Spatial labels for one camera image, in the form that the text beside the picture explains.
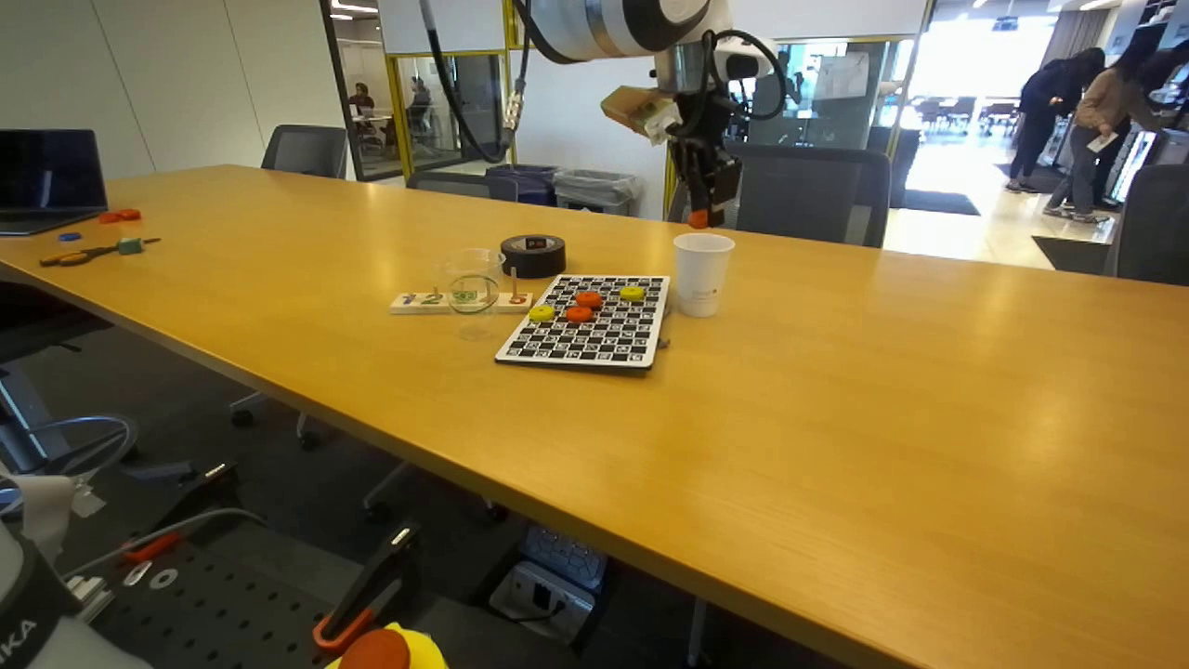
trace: wooden table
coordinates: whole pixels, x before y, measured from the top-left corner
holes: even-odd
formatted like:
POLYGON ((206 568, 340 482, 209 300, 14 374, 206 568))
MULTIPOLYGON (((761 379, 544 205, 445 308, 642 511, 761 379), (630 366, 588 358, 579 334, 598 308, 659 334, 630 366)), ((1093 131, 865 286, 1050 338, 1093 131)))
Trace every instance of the wooden table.
POLYGON ((723 317, 668 317, 653 371, 517 366, 517 317, 392 298, 510 233, 668 272, 679 225, 247 167, 111 195, 164 240, 0 261, 832 658, 1189 661, 1189 288, 733 233, 723 317))

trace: black and white checkerboard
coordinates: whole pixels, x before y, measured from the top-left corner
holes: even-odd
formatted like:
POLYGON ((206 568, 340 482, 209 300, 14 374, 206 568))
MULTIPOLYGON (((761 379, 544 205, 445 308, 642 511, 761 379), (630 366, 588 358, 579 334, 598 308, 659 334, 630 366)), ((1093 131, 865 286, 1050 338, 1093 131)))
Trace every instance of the black and white checkerboard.
POLYGON ((666 322, 668 276, 557 276, 534 303, 553 303, 550 322, 532 322, 532 311, 496 354, 503 364, 557 364, 557 366, 652 366, 666 322), (569 322, 565 308, 579 288, 598 288, 603 308, 590 322, 569 322))

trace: white cup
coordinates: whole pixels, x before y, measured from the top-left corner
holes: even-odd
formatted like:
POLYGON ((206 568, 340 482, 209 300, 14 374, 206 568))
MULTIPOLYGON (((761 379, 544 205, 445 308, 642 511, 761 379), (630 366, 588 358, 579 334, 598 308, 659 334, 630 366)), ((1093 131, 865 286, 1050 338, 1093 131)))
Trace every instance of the white cup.
POLYGON ((673 266, 677 308, 685 317, 714 317, 733 266, 738 240, 726 233, 694 231, 694 233, 677 233, 673 250, 677 250, 677 266, 673 266))

